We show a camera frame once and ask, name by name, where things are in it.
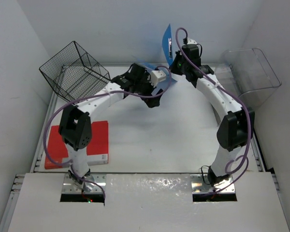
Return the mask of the blue folder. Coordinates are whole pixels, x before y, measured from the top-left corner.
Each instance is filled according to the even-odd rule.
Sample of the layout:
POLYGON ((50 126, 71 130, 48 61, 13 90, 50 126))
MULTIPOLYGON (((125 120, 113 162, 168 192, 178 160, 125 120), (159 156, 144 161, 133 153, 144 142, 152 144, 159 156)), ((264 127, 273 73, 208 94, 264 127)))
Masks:
MULTIPOLYGON (((170 66, 173 62, 173 48, 172 48, 172 30, 171 30, 171 25, 169 24, 167 29, 164 32, 164 35, 162 37, 162 44, 161 47, 163 49, 163 53, 166 59, 166 62, 168 64, 168 66, 170 66)), ((148 70, 149 73, 152 70, 156 69, 156 66, 154 64, 150 64, 148 62, 145 62, 139 58, 136 58, 136 60, 138 61, 138 63, 140 63, 141 65, 145 66, 148 70)), ((166 80, 163 82, 160 82, 157 86, 162 86, 162 84, 168 84, 168 82, 170 81, 170 75, 167 72, 166 73, 166 80)))

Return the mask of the black wire mesh basket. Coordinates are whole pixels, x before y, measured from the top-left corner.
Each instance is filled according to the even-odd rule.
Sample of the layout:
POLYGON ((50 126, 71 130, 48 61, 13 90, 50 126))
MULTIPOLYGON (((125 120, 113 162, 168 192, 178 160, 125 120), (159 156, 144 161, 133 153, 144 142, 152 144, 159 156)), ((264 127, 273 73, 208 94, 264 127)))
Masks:
POLYGON ((95 95, 111 80, 109 72, 75 41, 56 53, 39 71, 56 95, 67 102, 95 95))

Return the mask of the clear grey drawer organizer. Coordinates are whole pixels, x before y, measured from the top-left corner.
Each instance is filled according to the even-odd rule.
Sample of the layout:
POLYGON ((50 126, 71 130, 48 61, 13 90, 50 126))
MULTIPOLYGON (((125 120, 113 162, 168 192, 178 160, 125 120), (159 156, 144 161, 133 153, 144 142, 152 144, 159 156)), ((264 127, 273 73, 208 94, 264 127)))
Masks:
POLYGON ((226 90, 254 111, 282 84, 259 48, 226 50, 214 73, 226 90))

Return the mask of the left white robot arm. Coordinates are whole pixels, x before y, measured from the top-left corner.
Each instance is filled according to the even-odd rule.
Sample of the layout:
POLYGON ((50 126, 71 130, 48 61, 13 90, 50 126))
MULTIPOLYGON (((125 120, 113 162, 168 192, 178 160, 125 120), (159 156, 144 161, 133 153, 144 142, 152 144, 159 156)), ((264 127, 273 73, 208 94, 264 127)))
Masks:
POLYGON ((158 107, 164 90, 153 92, 166 78, 161 70, 148 72, 144 66, 134 63, 127 72, 114 77, 94 98, 85 98, 63 109, 59 133, 67 147, 75 179, 86 178, 90 173, 87 146, 92 139, 93 119, 128 95, 141 98, 149 108, 158 107))

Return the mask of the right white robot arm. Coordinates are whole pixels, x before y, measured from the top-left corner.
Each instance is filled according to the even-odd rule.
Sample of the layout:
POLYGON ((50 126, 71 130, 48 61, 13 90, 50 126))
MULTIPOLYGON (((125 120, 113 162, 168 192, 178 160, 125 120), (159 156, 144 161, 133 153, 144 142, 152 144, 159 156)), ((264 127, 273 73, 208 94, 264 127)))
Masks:
POLYGON ((176 52, 170 69, 174 74, 184 75, 207 98, 220 119, 217 131, 219 148, 207 174, 209 184, 214 186, 230 177, 232 163, 242 149, 248 149, 247 140, 252 137, 254 111, 244 109, 234 96, 227 94, 214 71, 208 65, 201 64, 197 44, 183 45, 176 52))

